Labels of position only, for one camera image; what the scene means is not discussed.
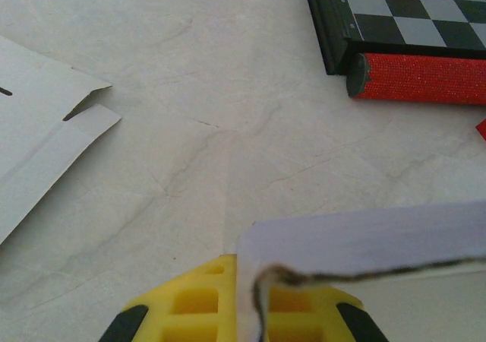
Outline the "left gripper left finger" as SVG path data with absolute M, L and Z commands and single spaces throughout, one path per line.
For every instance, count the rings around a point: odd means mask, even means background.
M 236 255 L 220 255 L 133 298 L 101 341 L 236 341 Z

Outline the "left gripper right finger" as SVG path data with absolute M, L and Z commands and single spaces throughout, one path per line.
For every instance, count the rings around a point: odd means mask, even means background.
M 360 299 L 333 287 L 270 289 L 268 341 L 386 341 Z

